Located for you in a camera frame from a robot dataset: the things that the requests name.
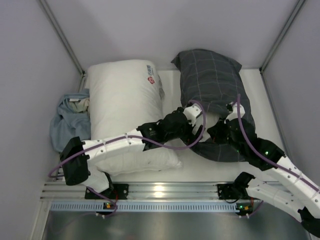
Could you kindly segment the dark grey checked pillowcase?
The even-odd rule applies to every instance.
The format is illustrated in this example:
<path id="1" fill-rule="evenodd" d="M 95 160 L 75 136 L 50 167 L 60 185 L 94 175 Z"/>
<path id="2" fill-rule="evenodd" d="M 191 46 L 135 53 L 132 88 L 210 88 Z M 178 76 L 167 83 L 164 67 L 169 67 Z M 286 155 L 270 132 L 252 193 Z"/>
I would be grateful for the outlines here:
<path id="1" fill-rule="evenodd" d="M 182 106 L 196 100 L 203 106 L 206 116 L 215 114 L 224 119 L 229 114 L 227 104 L 240 95 L 245 110 L 243 119 L 255 123 L 239 62 L 211 50 L 192 49 L 179 52 L 171 63 L 180 71 Z"/>

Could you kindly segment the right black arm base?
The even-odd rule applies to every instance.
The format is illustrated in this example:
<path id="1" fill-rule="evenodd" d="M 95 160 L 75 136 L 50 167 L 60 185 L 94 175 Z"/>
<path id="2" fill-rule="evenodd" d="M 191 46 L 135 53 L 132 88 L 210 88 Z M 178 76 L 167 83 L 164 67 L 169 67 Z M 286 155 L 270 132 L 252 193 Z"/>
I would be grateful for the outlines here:
<path id="1" fill-rule="evenodd" d="M 217 185 L 217 193 L 220 200 L 249 200 L 246 188 L 235 183 Z"/>

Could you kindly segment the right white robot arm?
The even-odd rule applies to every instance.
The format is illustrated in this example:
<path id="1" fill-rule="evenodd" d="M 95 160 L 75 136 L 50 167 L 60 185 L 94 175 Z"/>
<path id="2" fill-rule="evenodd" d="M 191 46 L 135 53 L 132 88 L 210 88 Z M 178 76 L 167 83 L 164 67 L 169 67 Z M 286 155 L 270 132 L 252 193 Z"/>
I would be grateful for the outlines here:
<path id="1" fill-rule="evenodd" d="M 207 130 L 215 144 L 228 144 L 262 174 L 282 184 L 279 190 L 242 172 L 230 185 L 239 199 L 256 198 L 291 215 L 315 237 L 320 236 L 320 188 L 306 177 L 273 142 L 257 136 L 246 120 L 220 120 Z"/>

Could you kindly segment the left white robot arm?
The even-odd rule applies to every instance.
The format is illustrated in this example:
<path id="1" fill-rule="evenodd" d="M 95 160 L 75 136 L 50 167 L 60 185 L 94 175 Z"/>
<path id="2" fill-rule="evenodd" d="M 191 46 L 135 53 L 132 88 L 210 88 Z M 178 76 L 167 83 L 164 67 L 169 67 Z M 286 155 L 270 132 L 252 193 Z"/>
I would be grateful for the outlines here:
<path id="1" fill-rule="evenodd" d="M 112 187 L 108 173 L 96 168 L 96 164 L 111 157 L 127 153 L 166 148 L 175 139 L 190 141 L 193 129 L 202 110 L 195 104 L 166 115 L 164 119 L 148 122 L 115 138 L 82 140 L 71 138 L 62 153 L 60 162 L 66 185 L 84 185 L 97 193 Z"/>

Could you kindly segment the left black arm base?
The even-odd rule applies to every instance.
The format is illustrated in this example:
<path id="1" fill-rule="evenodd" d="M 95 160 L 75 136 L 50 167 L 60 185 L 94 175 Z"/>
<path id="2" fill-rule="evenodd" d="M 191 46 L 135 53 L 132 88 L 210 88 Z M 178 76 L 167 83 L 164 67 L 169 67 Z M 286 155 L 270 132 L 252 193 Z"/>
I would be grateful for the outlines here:
<path id="1" fill-rule="evenodd" d="M 102 191 L 100 194 L 111 199 L 111 200 L 127 200 L 129 193 L 129 185 L 125 183 L 114 183 L 113 187 L 108 188 L 107 190 Z M 85 191 L 84 198 L 86 200 L 98 200 L 102 199 L 88 188 Z"/>

